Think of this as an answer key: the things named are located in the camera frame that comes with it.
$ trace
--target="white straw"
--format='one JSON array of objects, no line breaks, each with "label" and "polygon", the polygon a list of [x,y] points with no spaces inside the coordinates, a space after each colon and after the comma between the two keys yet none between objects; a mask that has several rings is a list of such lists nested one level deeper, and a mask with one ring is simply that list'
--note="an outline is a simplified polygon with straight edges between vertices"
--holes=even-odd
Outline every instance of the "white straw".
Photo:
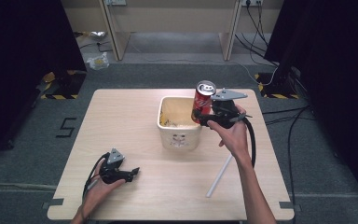
[{"label": "white straw", "polygon": [[231,161],[231,158],[232,158],[232,155],[230,153],[229,156],[226,159],[225,164],[223,165],[222,169],[220,169],[219,174],[217,175],[216,179],[214,180],[213,184],[211,185],[211,188],[208,190],[208,193],[206,193],[205,197],[211,198],[212,193],[213,193],[214,189],[216,188],[216,185],[219,182],[220,178],[222,178],[222,175],[225,172],[229,162]]}]

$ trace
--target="crumpled trash in bin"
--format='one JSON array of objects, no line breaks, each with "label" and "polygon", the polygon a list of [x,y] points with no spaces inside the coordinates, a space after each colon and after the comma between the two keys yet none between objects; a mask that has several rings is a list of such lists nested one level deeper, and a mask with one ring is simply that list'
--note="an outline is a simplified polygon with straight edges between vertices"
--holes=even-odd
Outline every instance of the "crumpled trash in bin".
[{"label": "crumpled trash in bin", "polygon": [[100,70],[103,68],[107,68],[109,66],[109,62],[107,61],[106,52],[103,55],[95,57],[95,58],[88,58],[87,63],[89,63],[89,67],[94,70]]}]

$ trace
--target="soda can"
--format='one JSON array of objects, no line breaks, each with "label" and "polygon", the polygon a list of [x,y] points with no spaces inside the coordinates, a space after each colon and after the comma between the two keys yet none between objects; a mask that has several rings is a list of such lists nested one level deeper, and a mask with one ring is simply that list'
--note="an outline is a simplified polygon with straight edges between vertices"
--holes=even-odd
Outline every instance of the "soda can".
[{"label": "soda can", "polygon": [[198,116],[211,112],[211,96],[215,93],[216,86],[211,81],[203,80],[197,84],[193,110],[191,112],[191,118],[194,122],[200,123]]}]

